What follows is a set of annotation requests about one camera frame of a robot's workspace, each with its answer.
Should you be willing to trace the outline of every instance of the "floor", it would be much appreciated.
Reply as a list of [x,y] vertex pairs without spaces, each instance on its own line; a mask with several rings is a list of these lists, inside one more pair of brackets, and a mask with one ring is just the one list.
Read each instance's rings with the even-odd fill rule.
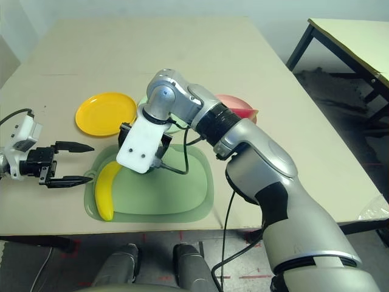
[[[388,198],[388,138],[364,137],[353,131],[353,125],[366,119],[373,110],[361,101],[365,90],[363,84],[358,80],[333,78],[320,70],[303,72],[297,78]],[[247,232],[228,231],[227,256],[247,246]],[[54,250],[34,292],[70,292],[88,287],[107,256],[128,242],[137,244],[143,251],[138,283],[175,287],[171,259],[173,246],[180,242],[191,243],[198,249],[202,245],[210,266],[218,263],[221,257],[221,231],[75,235],[72,238],[78,242],[77,251],[69,255]],[[348,238],[362,258],[363,268],[373,275],[381,291],[389,291],[389,249],[377,233],[368,231],[348,235]],[[48,252],[48,248],[17,243],[0,245],[0,291],[30,291]],[[272,272],[262,244],[229,263],[224,274],[226,291],[269,291]]]

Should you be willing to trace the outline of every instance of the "green cutting board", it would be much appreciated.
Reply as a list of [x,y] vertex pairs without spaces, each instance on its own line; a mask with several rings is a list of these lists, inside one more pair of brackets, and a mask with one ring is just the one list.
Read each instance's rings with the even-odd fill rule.
[[[182,145],[171,145],[164,163],[184,169]],[[86,212],[101,220],[94,200],[95,179],[103,167],[115,160],[117,146],[103,150],[86,173],[94,180],[86,184]],[[139,174],[123,167],[112,184],[113,222],[189,222],[204,218],[213,205],[213,180],[207,158],[196,147],[188,147],[189,173],[179,175],[165,169]]]

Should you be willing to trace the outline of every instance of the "black cable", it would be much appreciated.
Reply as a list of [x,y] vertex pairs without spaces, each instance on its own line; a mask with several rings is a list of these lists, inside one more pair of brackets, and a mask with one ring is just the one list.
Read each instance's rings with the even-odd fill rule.
[[184,159],[185,159],[185,171],[176,169],[174,167],[171,167],[169,165],[161,163],[161,167],[163,169],[170,170],[171,172],[178,173],[179,175],[186,175],[189,172],[189,162],[188,162],[188,152],[187,152],[187,139],[188,139],[188,131],[190,127],[185,128],[185,134],[184,134]]
[[177,126],[178,129],[181,129],[181,130],[186,130],[186,129],[187,129],[187,127],[182,127],[182,126],[180,126],[180,125],[177,123],[177,121],[173,120],[172,118],[169,118],[169,119],[168,119],[168,122],[169,122],[169,123],[175,124],[175,125]]
[[256,240],[254,240],[250,245],[246,246],[244,249],[238,251],[236,254],[234,255],[231,255],[228,259],[225,259],[224,261],[216,264],[212,270],[211,270],[211,275],[212,275],[212,279],[218,289],[219,292],[223,292],[223,289],[221,288],[220,284],[219,284],[219,281],[218,281],[218,278],[216,278],[216,275],[215,275],[215,271],[220,268],[221,266],[224,266],[226,263],[229,263],[231,262],[232,260],[235,260],[237,257],[243,255],[244,253],[246,253],[247,251],[249,251],[250,249],[252,249],[254,246],[256,246],[256,244],[258,242],[260,242],[262,240],[262,234],[260,234]]
[[[235,196],[235,191],[232,192],[229,207],[227,208],[227,214],[225,215],[225,222],[224,222],[224,229],[223,229],[223,244],[221,248],[221,261],[224,261],[224,250],[225,250],[225,233],[227,232],[227,222],[229,220],[229,215],[230,215],[230,209],[233,201],[233,197]],[[220,275],[220,284],[221,284],[221,289],[223,290],[223,284],[224,284],[224,265],[221,266],[221,275]]]
[[198,137],[197,139],[188,142],[187,146],[193,145],[193,144],[195,144],[195,143],[197,143],[197,142],[200,142],[200,141],[202,141],[202,140],[204,140],[204,139],[205,139],[205,138],[203,138],[203,137]]
[[11,117],[13,117],[13,116],[15,116],[17,114],[20,114],[20,113],[24,113],[25,111],[27,111],[30,114],[32,112],[32,109],[30,109],[30,108],[22,108],[22,109],[19,109],[17,111],[14,111],[13,113],[9,114],[8,116],[6,116],[2,120],[0,120],[0,126],[2,124],[4,124],[7,120],[9,120]]

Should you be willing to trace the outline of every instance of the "wall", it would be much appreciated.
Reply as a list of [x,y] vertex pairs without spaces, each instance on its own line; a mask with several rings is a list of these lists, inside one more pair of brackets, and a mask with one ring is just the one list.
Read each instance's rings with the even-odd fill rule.
[[20,61],[0,35],[0,88],[20,65]]
[[[4,36],[20,60],[49,27],[61,18],[95,16],[191,16],[246,15],[262,32],[283,61],[286,61],[303,34],[309,17],[389,21],[387,0],[8,0],[19,2],[31,28],[24,23],[9,23],[18,32]],[[347,71],[319,43],[312,43],[296,70],[321,66],[329,71]]]

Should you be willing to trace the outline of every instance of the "table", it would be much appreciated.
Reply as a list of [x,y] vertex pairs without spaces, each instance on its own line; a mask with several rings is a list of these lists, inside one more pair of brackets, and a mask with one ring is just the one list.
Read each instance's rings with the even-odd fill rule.
[[[335,129],[245,17],[105,18],[57,22],[4,85],[0,115],[31,107],[43,124],[37,146],[76,141],[95,151],[60,153],[57,176],[82,175],[117,136],[83,134],[74,114],[83,100],[106,91],[140,100],[162,68],[173,68],[214,93],[242,97],[259,109],[257,124],[294,158],[306,190],[339,222],[358,220],[381,194]],[[20,120],[1,127],[4,145]],[[182,133],[173,138],[180,143]],[[0,234],[87,234],[155,230],[220,229],[232,192],[226,162],[202,141],[215,183],[212,211],[191,223],[107,223],[84,210],[83,186],[47,189],[36,178],[0,181]],[[258,228],[258,206],[238,197],[229,228]]]
[[[309,25],[286,62],[293,70],[315,38],[338,56],[373,90],[364,101],[381,95],[389,102],[389,22],[309,18]],[[389,115],[389,104],[371,116],[364,128]]]

